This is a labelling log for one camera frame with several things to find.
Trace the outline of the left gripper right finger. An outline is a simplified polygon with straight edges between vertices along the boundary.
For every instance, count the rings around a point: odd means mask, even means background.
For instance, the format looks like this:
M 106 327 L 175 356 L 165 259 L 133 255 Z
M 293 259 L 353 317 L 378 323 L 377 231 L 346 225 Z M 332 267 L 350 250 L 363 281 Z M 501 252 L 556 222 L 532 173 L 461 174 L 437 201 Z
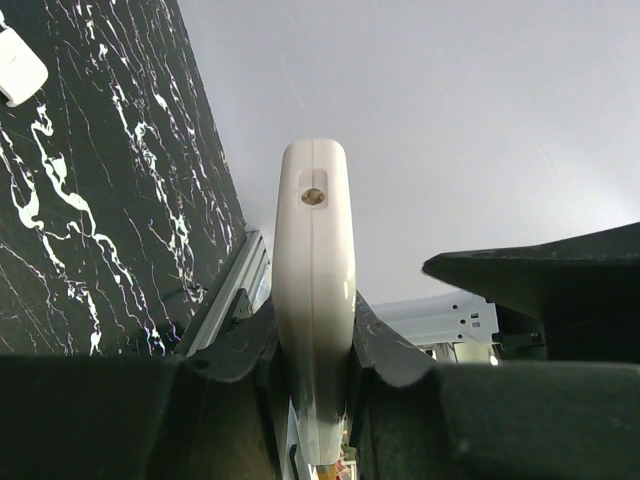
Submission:
M 350 441 L 363 479 L 635 479 L 639 369 L 438 362 L 356 301 Z

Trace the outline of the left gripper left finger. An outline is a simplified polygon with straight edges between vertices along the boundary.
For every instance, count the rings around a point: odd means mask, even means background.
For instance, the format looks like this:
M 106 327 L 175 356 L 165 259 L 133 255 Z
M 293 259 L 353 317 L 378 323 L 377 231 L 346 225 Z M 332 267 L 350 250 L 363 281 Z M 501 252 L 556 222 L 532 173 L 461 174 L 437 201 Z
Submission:
M 5 479 L 276 479 L 271 303 L 189 357 L 5 355 Z

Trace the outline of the white remote control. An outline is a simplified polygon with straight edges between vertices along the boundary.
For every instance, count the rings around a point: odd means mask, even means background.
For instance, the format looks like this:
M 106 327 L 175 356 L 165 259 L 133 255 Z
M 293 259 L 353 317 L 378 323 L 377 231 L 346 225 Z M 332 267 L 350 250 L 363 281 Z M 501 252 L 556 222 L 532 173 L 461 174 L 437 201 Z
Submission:
M 282 158 L 272 299 L 299 448 L 311 465 L 340 457 L 356 293 L 345 150 L 332 139 L 295 141 Z

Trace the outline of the remote battery cover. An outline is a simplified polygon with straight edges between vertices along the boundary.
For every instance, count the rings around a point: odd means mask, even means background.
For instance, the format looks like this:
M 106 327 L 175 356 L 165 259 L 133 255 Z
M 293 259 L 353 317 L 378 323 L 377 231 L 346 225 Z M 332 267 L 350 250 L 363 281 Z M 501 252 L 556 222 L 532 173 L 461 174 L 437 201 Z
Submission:
M 33 97 L 48 79 L 48 69 L 12 28 L 1 32 L 1 94 L 15 108 Z

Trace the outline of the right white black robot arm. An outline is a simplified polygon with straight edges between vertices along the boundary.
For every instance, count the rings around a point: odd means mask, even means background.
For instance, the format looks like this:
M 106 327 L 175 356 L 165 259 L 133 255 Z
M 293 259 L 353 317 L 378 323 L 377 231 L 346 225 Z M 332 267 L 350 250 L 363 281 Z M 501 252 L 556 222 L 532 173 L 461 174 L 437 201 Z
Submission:
M 416 346 L 492 344 L 501 359 L 639 360 L 638 224 L 534 246 L 441 253 L 422 272 L 454 292 L 374 309 Z

